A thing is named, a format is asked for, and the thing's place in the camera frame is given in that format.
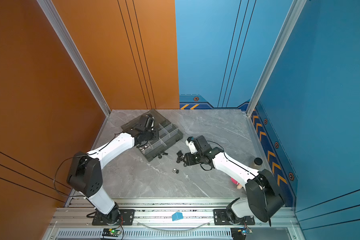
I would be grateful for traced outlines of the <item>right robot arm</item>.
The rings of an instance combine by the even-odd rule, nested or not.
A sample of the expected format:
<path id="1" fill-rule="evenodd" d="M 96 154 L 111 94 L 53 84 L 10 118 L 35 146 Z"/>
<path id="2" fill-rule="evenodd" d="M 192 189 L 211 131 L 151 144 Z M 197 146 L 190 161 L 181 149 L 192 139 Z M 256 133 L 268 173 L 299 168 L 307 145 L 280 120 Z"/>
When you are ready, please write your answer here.
<path id="1" fill-rule="evenodd" d="M 243 187 L 245 198 L 237 198 L 226 207 L 227 219 L 234 225 L 254 216 L 263 223 L 272 224 L 271 218 L 285 205 L 285 197 L 272 172 L 246 166 L 229 156 L 223 147 L 213 148 L 204 136 L 188 137 L 190 152 L 183 161 L 186 166 L 208 165 L 211 170 L 227 174 Z"/>

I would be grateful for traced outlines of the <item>blue block on rail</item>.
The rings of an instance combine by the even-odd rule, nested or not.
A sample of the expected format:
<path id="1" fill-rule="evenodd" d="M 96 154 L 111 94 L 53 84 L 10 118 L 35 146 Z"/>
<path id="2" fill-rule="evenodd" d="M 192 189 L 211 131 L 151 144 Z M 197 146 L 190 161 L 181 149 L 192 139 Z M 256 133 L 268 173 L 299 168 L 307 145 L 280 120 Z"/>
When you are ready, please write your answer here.
<path id="1" fill-rule="evenodd" d="M 183 213 L 181 212 L 175 212 L 174 214 L 172 214 L 172 221 L 179 221 L 182 220 L 184 218 Z"/>

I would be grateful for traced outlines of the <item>left circuit board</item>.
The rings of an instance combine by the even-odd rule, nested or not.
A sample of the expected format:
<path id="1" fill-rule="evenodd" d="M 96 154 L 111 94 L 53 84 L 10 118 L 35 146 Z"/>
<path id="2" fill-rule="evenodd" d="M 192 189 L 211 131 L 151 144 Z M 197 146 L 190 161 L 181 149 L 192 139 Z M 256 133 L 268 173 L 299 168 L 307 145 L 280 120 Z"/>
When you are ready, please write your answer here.
<path id="1" fill-rule="evenodd" d="M 101 239 L 104 240 L 121 240 L 122 238 L 123 238 L 122 230 L 116 228 L 111 228 L 111 229 L 104 228 L 101 235 Z"/>

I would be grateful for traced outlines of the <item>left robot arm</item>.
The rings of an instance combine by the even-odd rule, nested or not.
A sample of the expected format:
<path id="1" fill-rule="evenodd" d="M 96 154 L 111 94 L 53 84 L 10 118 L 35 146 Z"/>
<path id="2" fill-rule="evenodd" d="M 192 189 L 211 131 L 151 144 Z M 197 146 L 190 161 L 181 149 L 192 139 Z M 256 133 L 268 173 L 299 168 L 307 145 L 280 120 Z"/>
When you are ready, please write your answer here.
<path id="1" fill-rule="evenodd" d="M 155 117 L 152 114 L 141 115 L 137 123 L 103 146 L 87 153 L 74 155 L 67 176 L 67 183 L 81 193 L 94 207 L 95 214 L 102 217 L 108 225 L 114 225 L 120 218 L 118 204 L 111 199 L 103 187 L 103 168 L 123 152 L 149 142 L 158 136 Z"/>

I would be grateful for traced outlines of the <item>right circuit board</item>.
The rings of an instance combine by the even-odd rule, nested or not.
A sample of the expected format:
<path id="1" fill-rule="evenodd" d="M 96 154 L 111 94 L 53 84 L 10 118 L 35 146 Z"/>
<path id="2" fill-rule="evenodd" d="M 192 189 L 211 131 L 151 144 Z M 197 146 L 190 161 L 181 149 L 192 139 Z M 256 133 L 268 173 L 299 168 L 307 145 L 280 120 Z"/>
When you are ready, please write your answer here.
<path id="1" fill-rule="evenodd" d="M 246 240 L 247 236 L 252 234 L 251 229 L 246 228 L 231 228 L 231 237 L 233 240 Z"/>

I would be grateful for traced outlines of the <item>right aluminium corner post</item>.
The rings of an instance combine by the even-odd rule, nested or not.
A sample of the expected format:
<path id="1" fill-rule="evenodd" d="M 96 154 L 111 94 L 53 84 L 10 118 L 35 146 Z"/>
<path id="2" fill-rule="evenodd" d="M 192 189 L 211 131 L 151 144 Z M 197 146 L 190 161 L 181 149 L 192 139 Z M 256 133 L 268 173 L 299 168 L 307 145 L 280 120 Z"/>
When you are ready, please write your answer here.
<path id="1" fill-rule="evenodd" d="M 259 78 L 259 81 L 255 87 L 248 108 L 246 110 L 247 117 L 250 117 L 260 100 L 260 97 L 272 75 L 272 72 L 284 50 L 284 47 L 296 25 L 296 22 L 306 4 L 306 0 L 294 0 L 292 1 L 291 7 L 288 14 L 283 22 L 278 37 L 269 55 L 269 58 L 265 64 L 263 72 Z"/>

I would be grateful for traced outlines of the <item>aluminium corner post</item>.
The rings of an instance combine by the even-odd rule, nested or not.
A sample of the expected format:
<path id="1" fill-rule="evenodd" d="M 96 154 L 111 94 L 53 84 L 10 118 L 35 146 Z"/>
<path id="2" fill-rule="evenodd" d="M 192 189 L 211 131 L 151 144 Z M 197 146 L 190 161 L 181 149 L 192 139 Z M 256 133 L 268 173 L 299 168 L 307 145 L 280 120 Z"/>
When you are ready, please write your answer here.
<path id="1" fill-rule="evenodd" d="M 306 0 L 294 0 L 292 1 L 291 7 L 288 14 L 283 22 L 278 37 L 269 55 L 269 58 L 265 64 L 263 72 L 259 78 L 259 81 L 255 87 L 248 108 L 246 110 L 247 117 L 250 117 L 260 100 L 260 97 L 272 75 L 272 72 L 284 50 L 284 47 L 296 25 L 296 22 L 306 4 Z"/>
<path id="2" fill-rule="evenodd" d="M 43 13 L 47 17 L 49 23 L 53 27 L 59 40 L 63 44 L 71 60 L 81 74 L 89 90 L 93 94 L 95 100 L 100 106 L 101 110 L 108 117 L 111 114 L 111 109 L 107 104 L 100 88 L 98 87 L 93 75 L 91 74 L 87 64 L 85 63 L 79 49 L 77 48 L 73 38 L 71 37 L 67 27 L 65 26 L 62 18 L 60 17 L 55 5 L 50 0 L 37 0 Z"/>

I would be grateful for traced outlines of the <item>grey plastic organizer box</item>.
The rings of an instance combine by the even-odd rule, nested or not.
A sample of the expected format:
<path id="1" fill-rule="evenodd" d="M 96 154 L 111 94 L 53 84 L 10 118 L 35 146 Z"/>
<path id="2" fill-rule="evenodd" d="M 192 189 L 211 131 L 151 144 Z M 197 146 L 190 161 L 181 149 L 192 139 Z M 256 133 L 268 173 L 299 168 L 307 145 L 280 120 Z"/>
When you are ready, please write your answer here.
<path id="1" fill-rule="evenodd" d="M 180 129 L 156 110 L 150 110 L 121 126 L 124 133 L 135 138 L 135 146 L 148 162 L 183 138 Z"/>

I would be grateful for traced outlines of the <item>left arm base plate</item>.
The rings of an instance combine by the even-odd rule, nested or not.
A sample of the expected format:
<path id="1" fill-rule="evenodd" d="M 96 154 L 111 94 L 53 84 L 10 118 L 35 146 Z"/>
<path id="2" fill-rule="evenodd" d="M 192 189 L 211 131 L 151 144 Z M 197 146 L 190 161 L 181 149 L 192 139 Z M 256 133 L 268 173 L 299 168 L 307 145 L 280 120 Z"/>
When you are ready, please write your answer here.
<path id="1" fill-rule="evenodd" d="M 134 221 L 135 210 L 118 210 L 114 219 L 111 217 L 105 217 L 98 211 L 88 214 L 88 217 L 93 217 L 93 226 L 131 226 Z"/>

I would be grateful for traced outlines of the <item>circuit board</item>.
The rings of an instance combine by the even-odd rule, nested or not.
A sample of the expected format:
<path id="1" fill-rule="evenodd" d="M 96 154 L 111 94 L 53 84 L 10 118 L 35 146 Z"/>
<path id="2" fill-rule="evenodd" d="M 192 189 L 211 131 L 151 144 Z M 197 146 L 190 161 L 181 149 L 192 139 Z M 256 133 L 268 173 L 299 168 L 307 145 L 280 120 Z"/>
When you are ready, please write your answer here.
<path id="1" fill-rule="evenodd" d="M 246 228 L 231 228 L 231 237 L 233 240 L 246 240 L 247 236 L 252 234 L 251 229 Z"/>
<path id="2" fill-rule="evenodd" d="M 121 240 L 122 238 L 123 238 L 122 230 L 116 228 L 111 228 L 111 229 L 104 228 L 101 235 L 101 239 L 104 240 Z"/>

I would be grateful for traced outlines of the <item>left aluminium corner post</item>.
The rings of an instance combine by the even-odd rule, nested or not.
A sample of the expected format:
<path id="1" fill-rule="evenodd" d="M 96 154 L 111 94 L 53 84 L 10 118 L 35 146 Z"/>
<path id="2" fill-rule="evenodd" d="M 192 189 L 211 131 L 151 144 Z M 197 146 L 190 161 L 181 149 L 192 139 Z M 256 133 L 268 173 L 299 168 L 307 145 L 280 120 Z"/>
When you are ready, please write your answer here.
<path id="1" fill-rule="evenodd" d="M 77 48 L 73 38 L 71 37 L 67 27 L 65 26 L 62 18 L 60 17 L 55 5 L 50 0 L 37 0 L 43 13 L 47 17 L 49 23 L 53 27 L 59 40 L 63 44 L 71 60 L 81 74 L 89 90 L 93 94 L 95 100 L 100 106 L 101 110 L 108 117 L 111 114 L 111 109 L 107 104 L 100 88 L 98 87 L 93 75 L 91 74 L 87 64 L 85 63 L 79 49 Z"/>

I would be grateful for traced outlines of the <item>plush doll toy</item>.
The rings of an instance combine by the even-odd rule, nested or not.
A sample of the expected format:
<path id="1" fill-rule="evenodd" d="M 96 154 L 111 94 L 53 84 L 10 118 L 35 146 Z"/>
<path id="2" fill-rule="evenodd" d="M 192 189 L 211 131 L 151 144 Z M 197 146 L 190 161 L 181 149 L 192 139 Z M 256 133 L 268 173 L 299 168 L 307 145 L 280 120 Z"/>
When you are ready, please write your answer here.
<path id="1" fill-rule="evenodd" d="M 231 178 L 231 181 L 236 185 L 238 190 L 243 188 L 243 186 L 238 181 L 236 181 L 235 179 Z"/>

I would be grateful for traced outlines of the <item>brown jar black lid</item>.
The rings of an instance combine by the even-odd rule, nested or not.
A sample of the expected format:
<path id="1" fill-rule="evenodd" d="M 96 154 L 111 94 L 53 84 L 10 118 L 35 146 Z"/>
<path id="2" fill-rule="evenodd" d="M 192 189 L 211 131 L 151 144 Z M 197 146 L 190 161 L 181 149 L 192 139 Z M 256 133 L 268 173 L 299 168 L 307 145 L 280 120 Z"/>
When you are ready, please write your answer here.
<path id="1" fill-rule="evenodd" d="M 261 158 L 255 158 L 252 162 L 252 168 L 260 170 L 263 164 L 263 160 Z"/>

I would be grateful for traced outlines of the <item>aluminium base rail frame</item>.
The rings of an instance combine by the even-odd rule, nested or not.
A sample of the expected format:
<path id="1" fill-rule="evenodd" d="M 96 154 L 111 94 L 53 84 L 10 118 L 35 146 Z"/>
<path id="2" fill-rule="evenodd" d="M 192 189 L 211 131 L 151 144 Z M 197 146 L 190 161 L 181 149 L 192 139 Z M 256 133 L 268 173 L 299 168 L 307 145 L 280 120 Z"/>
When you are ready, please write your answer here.
<path id="1" fill-rule="evenodd" d="M 230 198 L 117 199 L 120 217 L 111 225 L 83 199 L 54 213 L 45 240 L 302 240 L 291 208 L 263 223 L 254 216 L 233 224 L 226 216 Z"/>

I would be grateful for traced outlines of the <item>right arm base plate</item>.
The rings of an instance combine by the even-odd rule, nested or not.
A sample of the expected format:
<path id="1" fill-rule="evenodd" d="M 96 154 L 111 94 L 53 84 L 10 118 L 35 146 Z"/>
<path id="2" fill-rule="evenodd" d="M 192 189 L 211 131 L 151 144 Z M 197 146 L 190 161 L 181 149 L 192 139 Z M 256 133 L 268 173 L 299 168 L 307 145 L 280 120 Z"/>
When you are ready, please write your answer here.
<path id="1" fill-rule="evenodd" d="M 214 209 L 214 223 L 216 226 L 222 225 L 255 225 L 253 216 L 237 217 L 233 211 L 227 209 Z"/>

